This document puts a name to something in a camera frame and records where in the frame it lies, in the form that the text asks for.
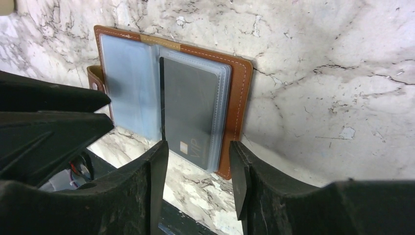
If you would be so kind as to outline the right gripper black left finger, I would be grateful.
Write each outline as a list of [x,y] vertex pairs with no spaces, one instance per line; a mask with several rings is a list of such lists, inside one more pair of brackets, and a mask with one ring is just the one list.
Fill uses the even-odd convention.
[[160,141],[137,159],[76,190],[41,191],[0,183],[3,235],[157,235],[169,147]]

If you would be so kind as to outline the black VIP credit card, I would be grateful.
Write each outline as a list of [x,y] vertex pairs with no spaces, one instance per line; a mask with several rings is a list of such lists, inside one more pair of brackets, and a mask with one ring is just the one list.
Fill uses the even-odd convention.
[[174,153],[208,170],[218,77],[212,72],[161,58],[165,137]]

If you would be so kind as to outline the brown leather card holder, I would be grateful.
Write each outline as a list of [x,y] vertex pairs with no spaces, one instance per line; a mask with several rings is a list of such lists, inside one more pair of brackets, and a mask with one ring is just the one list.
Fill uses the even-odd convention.
[[117,126],[208,173],[231,178],[229,145],[240,140],[252,63],[244,58],[102,25],[92,89],[110,99]]

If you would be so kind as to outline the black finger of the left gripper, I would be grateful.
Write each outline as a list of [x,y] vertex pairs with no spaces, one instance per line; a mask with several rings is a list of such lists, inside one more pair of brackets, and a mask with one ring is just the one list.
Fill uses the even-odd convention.
[[1,112],[0,178],[40,187],[113,128],[106,114]]

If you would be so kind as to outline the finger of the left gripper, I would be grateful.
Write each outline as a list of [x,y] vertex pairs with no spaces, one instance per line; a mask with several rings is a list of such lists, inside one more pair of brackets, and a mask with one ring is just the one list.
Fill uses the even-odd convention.
[[2,112],[95,112],[110,102],[100,91],[0,72]]

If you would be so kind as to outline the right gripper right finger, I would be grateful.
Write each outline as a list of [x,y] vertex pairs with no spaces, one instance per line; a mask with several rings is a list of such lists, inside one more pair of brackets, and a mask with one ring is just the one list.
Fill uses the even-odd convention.
[[315,187],[230,143],[237,219],[246,235],[412,235],[415,183],[337,181]]

